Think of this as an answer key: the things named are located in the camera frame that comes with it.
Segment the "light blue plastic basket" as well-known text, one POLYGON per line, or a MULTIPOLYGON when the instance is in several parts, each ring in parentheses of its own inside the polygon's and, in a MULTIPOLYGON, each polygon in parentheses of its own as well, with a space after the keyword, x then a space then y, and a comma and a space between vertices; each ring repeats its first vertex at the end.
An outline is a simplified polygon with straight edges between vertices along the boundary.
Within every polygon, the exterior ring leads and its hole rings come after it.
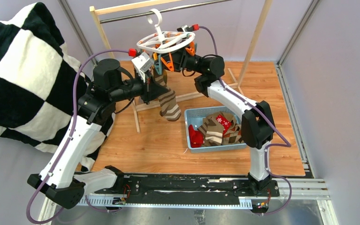
POLYGON ((191 153, 246 148, 241 119, 225 106, 187 109, 184 119, 191 153))

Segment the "red patterned sock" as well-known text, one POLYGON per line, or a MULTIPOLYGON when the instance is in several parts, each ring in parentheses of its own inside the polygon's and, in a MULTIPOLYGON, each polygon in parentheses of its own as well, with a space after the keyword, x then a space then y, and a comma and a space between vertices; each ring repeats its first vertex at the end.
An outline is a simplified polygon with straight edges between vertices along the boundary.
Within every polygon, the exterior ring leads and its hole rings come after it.
POLYGON ((224 132, 226 132, 232 125, 232 123, 230 121, 228 121, 224 116, 222 116, 220 114, 216 117, 216 120, 223 126, 224 132))

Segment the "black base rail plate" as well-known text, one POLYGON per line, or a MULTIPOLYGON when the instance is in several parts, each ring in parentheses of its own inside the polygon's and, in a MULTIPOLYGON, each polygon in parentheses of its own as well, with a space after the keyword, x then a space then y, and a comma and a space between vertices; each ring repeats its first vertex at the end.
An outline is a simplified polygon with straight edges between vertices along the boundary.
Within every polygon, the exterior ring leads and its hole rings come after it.
POLYGON ((111 194, 128 204, 167 206, 235 206, 240 197, 279 197, 277 181, 261 183, 244 176, 126 174, 113 187, 97 194, 111 194))

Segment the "black white checkered blanket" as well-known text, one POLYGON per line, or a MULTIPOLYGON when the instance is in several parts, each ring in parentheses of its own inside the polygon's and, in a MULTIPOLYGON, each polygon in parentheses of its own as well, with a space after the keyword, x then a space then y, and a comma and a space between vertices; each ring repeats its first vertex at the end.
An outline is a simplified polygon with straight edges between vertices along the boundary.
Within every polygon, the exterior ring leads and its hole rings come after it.
POLYGON ((55 153, 90 79, 42 2, 0 21, 0 137, 55 153))

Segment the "brown striped sock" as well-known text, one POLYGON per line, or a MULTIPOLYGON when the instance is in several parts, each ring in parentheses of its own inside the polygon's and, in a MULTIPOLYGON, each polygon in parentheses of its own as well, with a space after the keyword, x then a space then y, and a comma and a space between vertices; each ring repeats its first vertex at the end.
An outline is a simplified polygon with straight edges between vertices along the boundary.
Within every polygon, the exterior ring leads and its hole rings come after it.
POLYGON ((202 147, 221 146, 223 136, 223 126, 217 122, 203 119, 202 125, 198 127, 204 136, 204 144, 202 147))
POLYGON ((177 121, 181 116, 181 109, 176 100, 176 92, 167 85, 167 72, 163 71, 160 75, 156 70, 153 70, 153 78, 159 85, 168 90, 168 92, 158 97, 161 107, 160 116, 167 121, 177 121))

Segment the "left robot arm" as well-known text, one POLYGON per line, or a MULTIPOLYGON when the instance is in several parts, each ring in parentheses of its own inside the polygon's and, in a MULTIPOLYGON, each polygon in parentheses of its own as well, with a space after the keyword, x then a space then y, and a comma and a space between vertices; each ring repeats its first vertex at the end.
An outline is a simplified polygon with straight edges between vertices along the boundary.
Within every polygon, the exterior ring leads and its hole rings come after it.
POLYGON ((104 188, 114 194, 124 189, 123 173, 113 166, 85 174, 76 174, 75 170, 86 148, 112 119, 117 102, 135 97, 149 102, 167 92, 153 78, 152 59, 137 56, 131 62, 133 74, 115 59, 97 64, 86 93, 75 98, 74 115, 58 150, 40 173, 31 174, 27 180, 62 208, 71 209, 84 196, 104 188))

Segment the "tan brown sock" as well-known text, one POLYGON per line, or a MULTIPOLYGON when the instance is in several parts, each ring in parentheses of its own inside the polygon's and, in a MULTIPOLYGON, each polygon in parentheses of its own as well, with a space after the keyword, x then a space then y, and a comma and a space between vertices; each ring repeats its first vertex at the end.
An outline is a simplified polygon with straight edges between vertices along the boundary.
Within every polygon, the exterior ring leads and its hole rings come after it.
POLYGON ((212 113, 212 114, 208 115, 208 116, 206 117, 206 119, 207 119, 207 120, 211 120, 211 121, 217 123, 217 117, 218 117, 219 115, 221 115, 220 112, 215 112, 215 113, 212 113))

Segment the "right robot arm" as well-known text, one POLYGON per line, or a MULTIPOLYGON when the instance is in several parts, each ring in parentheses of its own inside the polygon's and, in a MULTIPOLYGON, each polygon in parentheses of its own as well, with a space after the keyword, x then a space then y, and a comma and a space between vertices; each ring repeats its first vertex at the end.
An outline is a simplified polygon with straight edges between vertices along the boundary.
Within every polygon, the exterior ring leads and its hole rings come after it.
POLYGON ((268 153, 273 139, 274 120, 267 102, 255 102, 241 95, 223 80, 225 62, 216 54, 198 56, 184 48, 157 55, 161 68, 172 72, 184 70, 199 73, 194 79, 196 90, 235 113, 241 120, 241 139, 250 147, 251 168, 247 175, 248 190, 262 195, 272 181, 268 153))

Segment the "orange clothes peg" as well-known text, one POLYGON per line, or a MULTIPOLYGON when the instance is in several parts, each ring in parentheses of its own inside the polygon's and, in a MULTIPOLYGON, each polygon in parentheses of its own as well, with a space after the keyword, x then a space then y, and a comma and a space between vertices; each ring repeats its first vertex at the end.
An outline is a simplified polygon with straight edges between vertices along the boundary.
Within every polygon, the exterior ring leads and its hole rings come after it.
POLYGON ((174 62, 170 54, 168 56, 161 57, 161 61, 167 70, 174 72, 175 70, 174 62))
POLYGON ((195 47, 195 43, 192 41, 190 42, 186 47, 185 47, 186 52, 190 55, 190 56, 195 56, 196 54, 196 47, 195 47))

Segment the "teal clothes peg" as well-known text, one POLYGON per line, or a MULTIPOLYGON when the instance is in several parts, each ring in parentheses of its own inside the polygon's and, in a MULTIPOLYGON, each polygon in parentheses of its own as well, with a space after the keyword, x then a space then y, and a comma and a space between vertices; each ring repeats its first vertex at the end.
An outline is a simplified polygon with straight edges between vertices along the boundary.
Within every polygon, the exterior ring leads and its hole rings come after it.
POLYGON ((162 69, 162 61, 160 55, 154 57, 154 69, 156 70, 158 75, 162 75, 163 69, 162 69))

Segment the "white round clip hanger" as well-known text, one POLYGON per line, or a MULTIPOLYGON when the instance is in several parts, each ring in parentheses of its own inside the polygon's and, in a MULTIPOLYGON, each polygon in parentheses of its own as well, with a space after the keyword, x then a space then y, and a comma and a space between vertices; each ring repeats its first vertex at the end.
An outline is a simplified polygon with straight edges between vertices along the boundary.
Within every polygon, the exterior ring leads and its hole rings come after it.
POLYGON ((195 39, 195 33, 189 31, 162 31, 162 15, 159 10, 152 8, 149 10, 156 15, 158 21, 154 23, 151 16, 147 16, 150 24, 154 25, 155 33, 144 37, 137 42, 137 47, 142 50, 157 54, 171 53, 189 45, 195 39))

